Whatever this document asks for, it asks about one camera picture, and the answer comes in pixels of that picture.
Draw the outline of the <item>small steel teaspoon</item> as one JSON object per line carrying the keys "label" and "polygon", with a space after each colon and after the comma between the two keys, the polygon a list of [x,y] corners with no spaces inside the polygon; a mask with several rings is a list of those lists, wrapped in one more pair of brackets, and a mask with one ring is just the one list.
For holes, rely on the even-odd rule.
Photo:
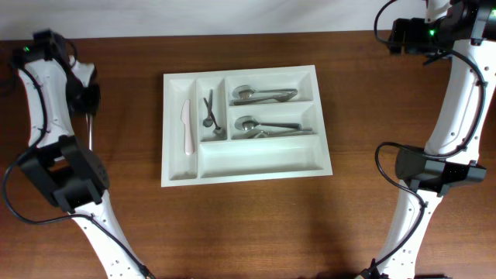
{"label": "small steel teaspoon", "polygon": [[207,116],[202,121],[202,125],[205,128],[211,127],[213,125],[212,97],[213,97],[213,90],[211,89],[210,92],[209,92],[209,94],[208,94],[208,98],[203,98],[203,101],[204,101],[205,106],[207,108]]}

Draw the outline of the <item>steel dessert spoon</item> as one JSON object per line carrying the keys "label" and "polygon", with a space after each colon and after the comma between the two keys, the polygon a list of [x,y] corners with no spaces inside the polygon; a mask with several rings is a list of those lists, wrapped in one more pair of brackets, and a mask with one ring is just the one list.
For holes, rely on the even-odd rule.
{"label": "steel dessert spoon", "polygon": [[224,137],[224,135],[226,134],[226,131],[221,126],[219,126],[218,123],[216,122],[215,116],[212,112],[212,108],[211,108],[210,104],[208,103],[208,101],[206,100],[206,98],[204,98],[204,103],[207,106],[208,116],[212,119],[213,125],[215,126],[213,133],[219,137]]}

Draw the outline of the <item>large steel spoon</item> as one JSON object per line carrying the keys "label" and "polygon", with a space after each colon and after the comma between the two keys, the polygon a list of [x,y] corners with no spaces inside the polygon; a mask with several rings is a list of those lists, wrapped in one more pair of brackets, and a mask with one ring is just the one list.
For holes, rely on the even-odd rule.
{"label": "large steel spoon", "polygon": [[276,128],[301,130],[301,124],[299,123],[259,122],[251,115],[245,115],[239,117],[234,122],[234,127],[240,131],[252,130],[258,126],[269,126]]}

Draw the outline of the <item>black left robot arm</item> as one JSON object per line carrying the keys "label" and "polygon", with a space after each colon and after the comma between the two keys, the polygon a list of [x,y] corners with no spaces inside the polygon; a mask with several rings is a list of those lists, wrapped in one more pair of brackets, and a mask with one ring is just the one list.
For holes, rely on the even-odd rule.
{"label": "black left robot arm", "polygon": [[152,278],[133,252],[115,217],[110,180],[92,143],[83,143],[71,119],[84,116],[88,135],[101,102],[94,64],[79,61],[75,45],[48,29],[33,34],[30,45],[12,52],[11,67],[23,83],[30,134],[26,150],[7,168],[18,167],[53,207],[64,215],[43,220],[73,220],[87,237],[109,278]]}

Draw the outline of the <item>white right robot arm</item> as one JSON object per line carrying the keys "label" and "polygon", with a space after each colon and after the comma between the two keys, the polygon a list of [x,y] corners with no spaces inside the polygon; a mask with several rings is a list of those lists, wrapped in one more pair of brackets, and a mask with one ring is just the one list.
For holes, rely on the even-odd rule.
{"label": "white right robot arm", "polygon": [[395,177],[399,190],[387,239],[360,278],[413,278],[433,212],[451,188],[477,184],[487,170],[477,161],[484,120],[495,91],[495,2],[428,1],[423,18],[396,19],[391,53],[451,61],[449,84],[436,126],[424,147],[400,143]]}

